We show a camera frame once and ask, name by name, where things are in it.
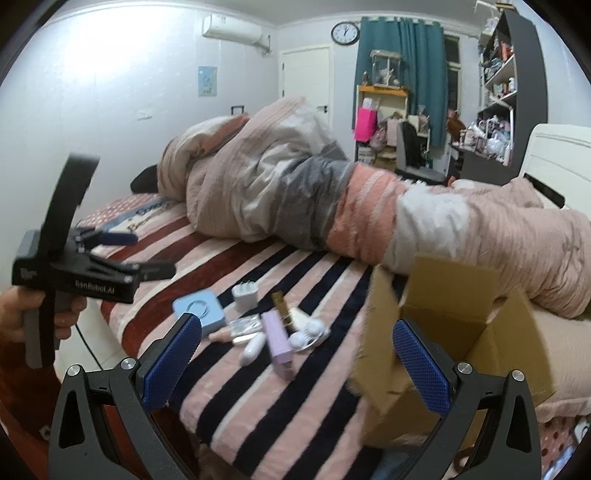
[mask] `blue square box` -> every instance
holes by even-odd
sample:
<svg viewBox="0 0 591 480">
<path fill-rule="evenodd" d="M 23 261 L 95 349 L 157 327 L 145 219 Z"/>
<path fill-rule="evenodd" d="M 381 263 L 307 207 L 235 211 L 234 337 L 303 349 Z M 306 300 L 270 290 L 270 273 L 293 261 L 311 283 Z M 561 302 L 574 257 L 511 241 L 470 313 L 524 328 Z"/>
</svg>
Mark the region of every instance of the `blue square box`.
<svg viewBox="0 0 591 480">
<path fill-rule="evenodd" d="M 226 317 L 217 297 L 211 290 L 199 290 L 173 302 L 173 310 L 180 318 L 183 313 L 192 313 L 201 320 L 201 338 L 217 332 L 226 325 Z"/>
</svg>

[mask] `finger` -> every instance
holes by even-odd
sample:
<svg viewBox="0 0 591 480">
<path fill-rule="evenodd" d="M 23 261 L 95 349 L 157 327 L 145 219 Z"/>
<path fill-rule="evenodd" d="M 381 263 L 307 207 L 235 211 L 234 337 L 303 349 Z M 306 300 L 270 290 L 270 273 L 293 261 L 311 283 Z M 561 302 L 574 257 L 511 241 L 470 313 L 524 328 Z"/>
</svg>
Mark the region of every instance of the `finger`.
<svg viewBox="0 0 591 480">
<path fill-rule="evenodd" d="M 11 287 L 2 296 L 2 307 L 7 312 L 21 312 L 37 309 L 45 298 L 44 291 L 31 290 L 26 287 Z"/>
<path fill-rule="evenodd" d="M 72 335 L 72 329 L 69 327 L 56 328 L 55 334 L 56 334 L 56 338 L 59 338 L 60 340 L 68 340 L 68 338 L 70 338 L 70 336 Z"/>
<path fill-rule="evenodd" d="M 86 308 L 86 305 L 86 297 L 76 297 L 72 300 L 72 311 L 75 313 L 80 313 Z"/>
<path fill-rule="evenodd" d="M 74 312 L 56 313 L 54 323 L 56 327 L 71 327 L 78 321 L 78 314 Z"/>
</svg>

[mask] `striped bedsheet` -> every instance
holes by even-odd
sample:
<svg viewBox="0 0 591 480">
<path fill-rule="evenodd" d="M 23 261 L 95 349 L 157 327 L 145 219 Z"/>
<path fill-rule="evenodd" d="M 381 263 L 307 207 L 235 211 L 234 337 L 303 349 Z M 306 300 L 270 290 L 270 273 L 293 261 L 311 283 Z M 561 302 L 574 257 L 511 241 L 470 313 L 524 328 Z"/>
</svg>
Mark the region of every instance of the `striped bedsheet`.
<svg viewBox="0 0 591 480">
<path fill-rule="evenodd" d="M 329 325 L 330 337 L 315 351 L 296 356 L 295 380 L 278 378 L 265 349 L 240 367 L 238 347 L 204 340 L 169 405 L 184 426 L 244 475 L 256 480 L 369 479 L 382 451 L 363 447 L 359 436 L 366 404 L 346 388 L 365 315 L 371 268 L 325 252 L 307 252 L 274 239 L 246 244 L 195 232 L 184 204 L 158 197 L 124 201 L 131 213 L 99 212 L 85 220 L 135 231 L 131 247 L 99 247 L 120 261 L 172 259 L 177 275 L 144 283 L 133 305 L 103 302 L 101 311 L 130 355 L 140 355 L 176 321 L 173 301 L 210 288 L 227 318 L 236 309 L 231 288 L 256 281 L 259 306 L 272 308 L 270 294 L 284 292 L 290 305 Z"/>
</svg>

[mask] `human hand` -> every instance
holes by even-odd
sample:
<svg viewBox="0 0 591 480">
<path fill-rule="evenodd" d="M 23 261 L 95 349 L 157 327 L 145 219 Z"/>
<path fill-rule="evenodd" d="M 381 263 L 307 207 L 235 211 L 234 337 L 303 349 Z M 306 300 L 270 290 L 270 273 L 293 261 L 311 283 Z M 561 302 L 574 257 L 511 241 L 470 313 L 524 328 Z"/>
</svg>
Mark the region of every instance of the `human hand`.
<svg viewBox="0 0 591 480">
<path fill-rule="evenodd" d="M 0 339 L 9 342 L 24 342 L 22 313 L 25 310 L 39 308 L 44 298 L 45 292 L 26 287 L 11 287 L 0 294 Z M 71 327 L 76 324 L 80 312 L 85 308 L 86 299 L 76 297 L 72 300 L 71 310 L 56 313 L 54 317 L 56 338 L 65 340 L 70 337 Z"/>
</svg>

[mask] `glass display case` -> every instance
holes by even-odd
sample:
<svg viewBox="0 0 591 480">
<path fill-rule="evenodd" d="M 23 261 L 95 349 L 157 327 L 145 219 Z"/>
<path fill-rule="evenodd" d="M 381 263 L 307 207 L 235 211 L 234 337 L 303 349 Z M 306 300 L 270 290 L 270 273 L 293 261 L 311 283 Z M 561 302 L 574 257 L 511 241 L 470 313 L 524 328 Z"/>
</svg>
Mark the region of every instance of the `glass display case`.
<svg viewBox="0 0 591 480">
<path fill-rule="evenodd" d="M 396 51 L 372 50 L 372 83 L 376 87 L 400 88 L 400 60 L 402 55 Z"/>
</svg>

